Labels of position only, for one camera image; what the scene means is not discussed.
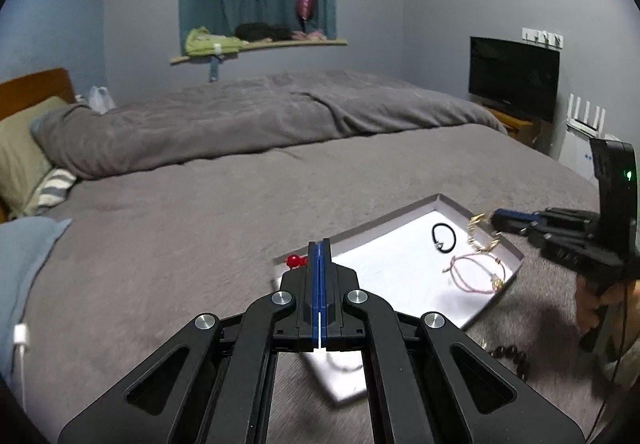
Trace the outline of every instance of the black hair tie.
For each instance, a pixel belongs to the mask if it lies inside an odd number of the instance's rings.
[[[529,369],[530,364],[527,361],[527,354],[522,351],[518,351],[518,347],[516,345],[511,345],[510,347],[496,347],[495,350],[491,350],[489,354],[494,359],[502,359],[507,358],[513,361],[513,364],[516,365],[516,375],[518,379],[522,382],[527,382],[529,379]]]
[[[453,244],[448,249],[443,249],[444,244],[441,241],[438,241],[436,239],[436,228],[438,227],[446,227],[451,231],[451,234],[453,235]],[[458,241],[458,239],[456,238],[456,232],[453,230],[453,227],[442,222],[436,223],[436,225],[434,225],[433,228],[431,229],[431,239],[433,240],[433,244],[436,246],[436,249],[438,250],[438,252],[441,252],[442,254],[449,254],[449,252],[451,252],[453,248],[456,246],[456,243]]]

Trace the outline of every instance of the dark bead bracelet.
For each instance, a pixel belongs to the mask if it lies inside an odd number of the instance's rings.
[[[527,354],[521,350],[518,350],[516,345],[511,345],[510,347],[495,347],[494,350],[491,350],[489,354],[494,359],[510,359],[513,361],[513,364],[516,365],[516,376],[523,382],[527,382],[529,379],[529,369],[530,364],[527,361]]]

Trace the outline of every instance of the tv screen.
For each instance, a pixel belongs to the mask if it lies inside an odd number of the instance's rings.
[[[554,121],[560,52],[487,38],[471,38],[469,93],[524,118]]]

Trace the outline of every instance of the tray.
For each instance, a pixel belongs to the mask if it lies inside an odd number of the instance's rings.
[[[464,329],[513,283],[524,255],[507,239],[492,251],[505,267],[505,284],[498,293],[480,294],[460,290],[451,273],[443,273],[453,256],[469,254],[467,226],[475,216],[461,205],[438,194],[398,209],[349,231],[330,237],[332,260],[353,268],[360,287],[386,299],[398,312],[420,316],[428,311],[441,312]],[[456,246],[449,254],[436,250],[431,238],[435,223],[444,222],[456,233]],[[446,228],[437,231],[438,240],[450,246],[452,235]],[[493,236],[490,225],[476,227],[476,240],[488,245]],[[273,260],[274,288],[288,269],[289,254],[306,254],[306,247],[287,252]],[[488,257],[476,259],[486,270],[502,277],[500,267]],[[490,289],[490,278],[478,264],[457,263],[464,280],[477,289]],[[323,349],[303,354],[334,402],[343,403],[366,393],[359,352],[326,352]]]

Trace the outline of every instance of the white charging connector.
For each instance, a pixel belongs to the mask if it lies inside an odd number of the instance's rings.
[[[14,346],[18,347],[20,355],[20,392],[22,393],[22,409],[27,413],[27,394],[24,384],[24,352],[29,348],[29,328],[26,324],[20,323],[14,327]]]

